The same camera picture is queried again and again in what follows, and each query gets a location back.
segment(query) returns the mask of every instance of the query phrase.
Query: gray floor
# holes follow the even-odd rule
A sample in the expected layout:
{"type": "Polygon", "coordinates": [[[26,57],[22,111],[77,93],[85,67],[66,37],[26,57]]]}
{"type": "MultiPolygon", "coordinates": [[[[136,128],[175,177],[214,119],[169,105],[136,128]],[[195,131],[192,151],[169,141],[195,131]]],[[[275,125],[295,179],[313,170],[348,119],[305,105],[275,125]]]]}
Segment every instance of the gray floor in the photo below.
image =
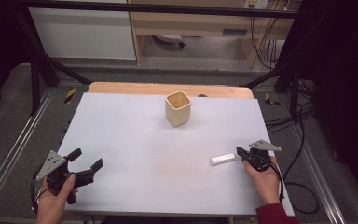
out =
{"type": "MultiPolygon", "coordinates": [[[[122,82],[157,82],[204,85],[238,86],[247,83],[267,70],[260,67],[250,69],[241,53],[239,41],[234,38],[185,37],[186,46],[179,49],[175,45],[160,43],[153,37],[146,39],[143,64],[134,62],[105,61],[87,64],[74,60],[74,70],[79,74],[98,81],[122,82]]],[[[41,163],[50,150],[57,150],[64,138],[64,131],[69,127],[87,86],[77,85],[77,92],[71,102],[66,105],[63,100],[70,89],[72,79],[61,75],[62,86],[55,89],[46,111],[37,124],[34,133],[22,151],[18,162],[13,167],[6,184],[0,192],[0,217],[16,219],[33,219],[30,207],[29,184],[36,166],[41,163]]],[[[273,101],[281,98],[270,88],[275,79],[272,78],[263,86],[254,90],[259,99],[265,120],[286,117],[282,106],[265,104],[265,91],[273,101]]],[[[20,135],[31,111],[30,71],[28,66],[14,69],[4,88],[0,100],[0,165],[20,135]]],[[[324,139],[324,132],[317,118],[304,120],[307,143],[313,150],[317,162],[321,166],[325,179],[334,193],[337,205],[346,223],[358,223],[358,185],[348,167],[333,160],[332,151],[324,139]]],[[[288,164],[298,151],[293,129],[288,128],[270,135],[271,142],[282,147],[283,152],[277,154],[280,167],[286,170],[288,164]]],[[[315,191],[306,163],[302,157],[297,161],[288,176],[288,181],[304,184],[315,191]]],[[[291,189],[292,204],[311,209],[314,201],[301,189],[291,189]]],[[[303,223],[329,223],[323,205],[314,215],[303,215],[296,212],[303,223]]],[[[66,220],[79,220],[81,216],[69,214],[66,220]]],[[[238,223],[249,223],[248,219],[237,218],[238,223]]]]}

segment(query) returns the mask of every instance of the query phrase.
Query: power strip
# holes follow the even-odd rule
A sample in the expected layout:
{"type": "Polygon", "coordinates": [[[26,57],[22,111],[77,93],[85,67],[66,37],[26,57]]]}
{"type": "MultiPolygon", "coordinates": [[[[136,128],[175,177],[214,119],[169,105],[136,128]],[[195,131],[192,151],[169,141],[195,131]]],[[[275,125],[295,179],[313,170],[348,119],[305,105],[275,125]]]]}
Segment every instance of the power strip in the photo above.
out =
{"type": "Polygon", "coordinates": [[[266,9],[269,0],[246,0],[243,8],[266,9]]]}

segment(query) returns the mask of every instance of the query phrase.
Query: cable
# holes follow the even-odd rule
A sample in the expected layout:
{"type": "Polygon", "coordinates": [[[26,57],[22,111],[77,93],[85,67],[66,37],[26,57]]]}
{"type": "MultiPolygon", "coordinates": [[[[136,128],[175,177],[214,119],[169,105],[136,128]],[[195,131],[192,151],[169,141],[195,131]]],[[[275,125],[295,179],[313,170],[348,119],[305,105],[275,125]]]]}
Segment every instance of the cable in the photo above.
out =
{"type": "Polygon", "coordinates": [[[287,8],[289,7],[289,4],[290,4],[290,0],[287,0],[287,3],[286,3],[286,6],[283,7],[283,10],[287,10],[287,8]]]}
{"type": "Polygon", "coordinates": [[[36,176],[39,173],[40,169],[42,169],[43,164],[40,164],[36,170],[34,171],[34,174],[32,176],[32,180],[31,180],[31,202],[32,202],[32,208],[34,210],[34,212],[37,214],[37,209],[38,209],[38,204],[37,204],[37,200],[39,199],[40,195],[42,195],[42,193],[45,192],[45,190],[40,193],[37,197],[34,196],[35,193],[35,189],[34,189],[34,183],[36,181],[36,176]]]}
{"type": "Polygon", "coordinates": [[[40,196],[42,196],[43,193],[45,193],[46,191],[48,191],[49,188],[43,190],[42,192],[40,192],[40,194],[36,197],[36,201],[39,200],[40,196]]]}
{"type": "Polygon", "coordinates": [[[89,221],[90,221],[90,217],[91,217],[91,221],[92,221],[92,223],[93,223],[93,224],[95,224],[94,215],[89,215],[89,216],[87,216],[87,215],[83,215],[83,224],[87,224],[87,223],[89,223],[89,221]]]}
{"type": "Polygon", "coordinates": [[[284,194],[283,194],[283,187],[284,187],[284,183],[283,183],[283,179],[282,179],[282,175],[281,172],[279,171],[278,167],[271,161],[266,161],[266,159],[264,159],[263,157],[259,156],[259,155],[254,155],[255,157],[257,157],[258,159],[262,160],[263,162],[265,162],[266,164],[269,165],[269,167],[271,167],[271,169],[275,172],[275,174],[278,176],[280,183],[281,183],[281,191],[279,194],[279,201],[283,202],[283,198],[284,198],[284,194]]]}
{"type": "Polygon", "coordinates": [[[284,130],[284,129],[286,129],[286,128],[292,126],[293,124],[294,124],[294,123],[291,123],[291,124],[286,125],[286,126],[284,126],[283,128],[280,128],[280,129],[278,129],[278,130],[274,130],[274,131],[272,131],[272,132],[268,132],[268,134],[272,134],[272,133],[276,133],[276,132],[278,132],[278,131],[284,130]]]}
{"type": "Polygon", "coordinates": [[[302,38],[297,46],[290,51],[286,57],[284,59],[282,59],[282,61],[280,62],[280,64],[285,63],[290,57],[292,57],[292,55],[294,55],[299,49],[300,47],[302,47],[304,44],[304,42],[308,41],[310,39],[310,36],[312,35],[312,33],[316,30],[316,28],[319,26],[319,24],[322,22],[322,20],[324,19],[325,15],[327,14],[327,12],[329,11],[329,9],[332,7],[332,5],[334,4],[336,0],[331,0],[330,1],[330,5],[326,7],[326,10],[323,12],[323,15],[321,16],[321,18],[315,23],[314,26],[311,27],[310,31],[306,33],[306,35],[304,36],[304,38],[302,38]]]}
{"type": "MultiPolygon", "coordinates": [[[[307,102],[307,103],[303,104],[303,105],[300,107],[300,114],[301,114],[302,111],[303,111],[304,105],[307,105],[307,104],[309,104],[309,103],[310,103],[310,102],[307,102]]],[[[303,122],[302,122],[302,117],[299,116],[299,119],[298,119],[298,120],[299,120],[299,123],[300,123],[301,132],[302,132],[301,144],[300,144],[300,148],[299,148],[299,150],[298,150],[298,152],[297,152],[295,158],[293,159],[293,161],[290,163],[289,167],[287,168],[286,173],[285,173],[284,176],[283,176],[283,180],[286,180],[287,175],[289,174],[289,172],[290,172],[290,170],[292,169],[293,165],[296,163],[298,157],[299,157],[300,154],[301,154],[301,151],[302,151],[302,149],[303,149],[303,146],[304,146],[304,142],[305,142],[305,141],[304,141],[304,140],[305,140],[305,132],[304,132],[304,124],[303,124],[303,122]]]]}
{"type": "Polygon", "coordinates": [[[313,192],[312,189],[308,188],[305,185],[294,183],[294,182],[288,182],[288,183],[285,183],[285,185],[286,186],[293,185],[293,186],[301,187],[301,188],[307,190],[312,195],[313,199],[315,200],[315,203],[316,203],[315,208],[313,210],[310,210],[310,211],[305,211],[305,210],[299,209],[298,207],[296,207],[295,205],[292,204],[293,208],[295,210],[297,210],[297,212],[300,212],[300,213],[303,213],[303,214],[306,214],[306,215],[313,215],[313,214],[318,212],[319,207],[320,207],[318,197],[316,196],[316,194],[313,192]]]}
{"type": "MultiPolygon", "coordinates": [[[[314,113],[314,107],[313,106],[308,107],[306,110],[307,110],[306,112],[303,112],[302,114],[297,114],[297,116],[298,117],[301,116],[302,119],[306,119],[309,116],[313,115],[313,113],[314,113]]],[[[267,121],[266,121],[267,130],[269,131],[269,130],[274,129],[276,127],[282,126],[283,124],[286,124],[288,122],[291,122],[291,123],[289,125],[285,126],[284,128],[281,128],[280,130],[283,130],[283,129],[285,129],[287,127],[290,127],[291,125],[295,124],[295,121],[294,121],[293,117],[288,117],[287,119],[282,119],[282,120],[277,119],[277,121],[270,122],[270,123],[267,123],[267,121]]]]}
{"type": "MultiPolygon", "coordinates": [[[[274,10],[277,9],[279,3],[280,3],[280,0],[278,0],[278,1],[276,2],[275,6],[274,6],[274,8],[273,8],[274,10]]],[[[257,58],[258,58],[258,60],[260,61],[260,63],[261,63],[264,67],[266,67],[266,68],[268,68],[268,69],[270,69],[270,70],[273,69],[272,66],[271,66],[271,61],[269,62],[269,63],[270,63],[270,66],[267,66],[267,65],[264,63],[262,57],[260,56],[260,55],[261,55],[260,51],[261,51],[261,52],[264,52],[264,51],[265,51],[265,45],[266,45],[267,38],[269,37],[269,33],[271,32],[271,30],[272,30],[273,26],[275,25],[275,23],[277,22],[277,20],[278,20],[278,18],[275,18],[275,19],[270,18],[270,19],[269,19],[268,25],[267,25],[267,29],[266,29],[266,31],[264,32],[264,35],[263,35],[263,37],[262,37],[262,39],[261,39],[260,47],[258,48],[258,47],[257,47],[257,44],[255,43],[255,37],[254,37],[255,18],[254,18],[254,17],[251,17],[252,45],[253,45],[253,47],[254,47],[254,49],[255,49],[255,51],[256,51],[257,58]]]]}

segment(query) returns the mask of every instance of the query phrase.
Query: wire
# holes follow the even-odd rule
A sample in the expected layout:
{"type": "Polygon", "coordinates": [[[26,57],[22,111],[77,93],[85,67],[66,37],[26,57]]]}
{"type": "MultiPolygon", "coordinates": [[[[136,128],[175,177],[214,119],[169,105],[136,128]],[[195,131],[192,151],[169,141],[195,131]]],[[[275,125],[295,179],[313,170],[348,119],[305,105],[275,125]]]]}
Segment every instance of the wire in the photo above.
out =
{"type": "Polygon", "coordinates": [[[40,194],[36,197],[35,200],[36,200],[36,201],[39,200],[40,196],[42,196],[43,193],[45,193],[46,191],[48,191],[48,189],[50,189],[50,188],[47,188],[47,189],[43,190],[42,192],[40,192],[40,194]]]}
{"type": "Polygon", "coordinates": [[[336,0],[330,1],[330,5],[328,5],[326,7],[326,10],[323,12],[323,15],[320,17],[320,19],[318,21],[316,21],[315,25],[311,27],[310,31],[306,33],[304,38],[302,38],[298,42],[297,46],[292,51],[290,51],[284,59],[282,59],[280,64],[285,63],[290,57],[292,57],[295,53],[297,53],[297,51],[299,51],[301,49],[301,47],[303,47],[303,45],[305,45],[304,43],[310,39],[312,33],[316,30],[316,28],[318,28],[319,24],[322,22],[322,20],[324,19],[325,15],[329,11],[329,9],[332,7],[332,5],[334,5],[335,1],[336,0]]]}
{"type": "Polygon", "coordinates": [[[39,165],[36,168],[36,170],[34,171],[34,174],[32,176],[32,179],[31,179],[31,202],[32,202],[33,210],[36,214],[37,214],[38,205],[37,205],[37,199],[34,196],[34,182],[36,180],[36,176],[39,173],[40,169],[42,169],[42,166],[43,166],[43,164],[39,165]]]}
{"type": "Polygon", "coordinates": [[[277,174],[280,183],[281,183],[281,192],[279,194],[279,201],[282,202],[283,198],[284,198],[284,194],[283,194],[283,187],[284,187],[284,183],[283,183],[283,179],[281,176],[281,172],[279,171],[278,167],[271,161],[267,161],[266,159],[264,159],[263,157],[259,156],[259,155],[254,155],[255,157],[257,157],[258,159],[262,160],[263,162],[265,162],[266,164],[269,165],[269,167],[271,167],[271,169],[275,172],[275,174],[277,174]]]}
{"type": "Polygon", "coordinates": [[[286,3],[286,6],[283,7],[283,10],[287,10],[287,8],[289,7],[289,4],[290,4],[290,0],[287,0],[287,3],[286,3]]]}
{"type": "MultiPolygon", "coordinates": [[[[284,177],[282,179],[282,182],[284,182],[284,180],[286,180],[286,177],[287,175],[289,174],[290,170],[292,169],[293,165],[296,163],[296,160],[298,159],[299,155],[301,154],[301,151],[302,151],[302,148],[304,146],[304,140],[305,140],[305,132],[304,132],[304,124],[303,124],[303,120],[308,118],[310,115],[313,114],[314,112],[314,107],[313,105],[312,106],[308,106],[306,107],[306,105],[310,104],[311,101],[308,101],[306,102],[305,104],[303,104],[301,107],[300,107],[300,111],[297,113],[298,114],[298,117],[299,117],[299,123],[300,123],[300,127],[301,127],[301,132],[302,132],[302,136],[301,136],[301,144],[300,144],[300,148],[295,156],[295,158],[293,159],[293,161],[290,163],[288,169],[286,170],[286,173],[284,174],[284,177]]],[[[274,120],[268,120],[266,121],[266,126],[268,126],[268,130],[270,129],[273,129],[275,127],[278,127],[278,126],[281,126],[287,122],[292,122],[290,123],[289,125],[286,125],[284,126],[283,128],[280,128],[279,130],[275,130],[273,132],[270,132],[270,133],[275,133],[275,132],[278,132],[280,130],[283,130],[287,127],[290,127],[292,126],[293,124],[295,124],[294,120],[293,120],[293,117],[292,116],[289,116],[289,117],[286,117],[286,118],[282,118],[282,119],[274,119],[274,120]]],[[[307,215],[313,215],[315,213],[318,212],[319,210],[319,201],[318,201],[318,197],[316,196],[316,194],[312,191],[312,189],[310,189],[309,187],[305,186],[305,185],[301,185],[301,184],[298,184],[298,183],[294,183],[294,182],[288,182],[288,183],[285,183],[286,186],[297,186],[297,187],[300,187],[300,188],[303,188],[305,190],[307,190],[313,197],[314,201],[315,201],[315,208],[310,210],[310,211],[306,211],[306,210],[302,210],[298,207],[296,207],[295,205],[292,204],[293,208],[295,210],[297,210],[297,212],[300,212],[300,213],[303,213],[303,214],[307,214],[307,215]]]]}
{"type": "MultiPolygon", "coordinates": [[[[309,104],[309,103],[310,103],[310,102],[307,102],[307,103],[305,103],[305,104],[303,104],[303,105],[301,106],[301,108],[300,108],[300,114],[301,114],[302,111],[303,111],[304,105],[307,105],[307,104],[309,104]]],[[[303,149],[303,146],[304,146],[304,142],[305,142],[305,141],[304,141],[304,140],[305,140],[305,132],[304,132],[304,124],[303,124],[303,122],[302,122],[302,117],[299,116],[299,119],[298,119],[298,120],[299,120],[299,123],[300,123],[300,129],[301,129],[301,133],[302,133],[302,136],[301,136],[301,144],[300,144],[300,148],[299,148],[299,150],[298,150],[298,152],[297,152],[295,158],[293,159],[293,161],[290,163],[289,167],[287,168],[286,173],[285,173],[284,176],[283,176],[283,180],[286,180],[287,175],[289,174],[289,172],[290,172],[290,170],[292,169],[293,165],[296,163],[298,157],[299,157],[300,154],[301,154],[301,151],[302,151],[302,149],[303,149]]]]}
{"type": "Polygon", "coordinates": [[[303,213],[303,214],[306,214],[306,215],[313,215],[313,214],[318,212],[319,207],[320,207],[319,200],[318,200],[318,197],[316,196],[316,194],[313,192],[312,189],[308,188],[305,185],[294,183],[294,182],[288,182],[288,183],[285,183],[285,185],[286,186],[293,185],[293,186],[301,187],[301,188],[305,189],[306,191],[308,191],[312,195],[313,199],[315,200],[315,204],[316,204],[315,208],[313,210],[310,210],[310,211],[299,209],[298,207],[296,207],[295,205],[292,204],[293,208],[295,210],[297,210],[297,212],[300,212],[300,213],[303,213]]]}
{"type": "MultiPolygon", "coordinates": [[[[274,10],[277,9],[277,7],[278,7],[280,1],[281,1],[281,0],[278,0],[278,1],[276,2],[275,6],[274,6],[274,8],[273,8],[274,10]]],[[[272,65],[271,65],[271,64],[272,64],[272,61],[269,61],[269,66],[266,65],[266,64],[264,63],[262,57],[260,56],[260,55],[261,55],[260,51],[261,51],[261,52],[264,52],[264,51],[265,51],[265,46],[266,46],[267,38],[269,37],[269,33],[271,32],[271,30],[272,30],[273,26],[275,25],[275,23],[277,22],[277,20],[278,20],[278,18],[275,18],[275,19],[270,18],[270,19],[269,19],[268,25],[267,25],[267,28],[266,28],[266,31],[264,32],[264,35],[263,35],[263,37],[262,37],[262,39],[261,39],[261,42],[260,42],[260,46],[259,46],[259,48],[258,48],[258,47],[257,47],[257,44],[255,43],[255,37],[254,37],[255,18],[254,18],[254,17],[251,17],[252,45],[253,45],[253,47],[254,47],[254,49],[255,49],[255,51],[256,51],[257,59],[258,59],[258,61],[260,61],[260,63],[261,63],[264,67],[266,67],[266,68],[268,68],[268,69],[270,69],[270,70],[273,69],[273,68],[272,68],[272,65]]]]}

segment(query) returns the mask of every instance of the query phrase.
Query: white cabinet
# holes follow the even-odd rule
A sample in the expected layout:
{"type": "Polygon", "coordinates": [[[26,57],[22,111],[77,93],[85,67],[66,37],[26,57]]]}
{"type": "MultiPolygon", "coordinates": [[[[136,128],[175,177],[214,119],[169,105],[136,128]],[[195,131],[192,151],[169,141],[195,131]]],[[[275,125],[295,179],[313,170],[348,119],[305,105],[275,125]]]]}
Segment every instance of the white cabinet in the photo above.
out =
{"type": "Polygon", "coordinates": [[[51,57],[135,60],[128,12],[44,8],[30,11],[43,47],[51,57]]]}

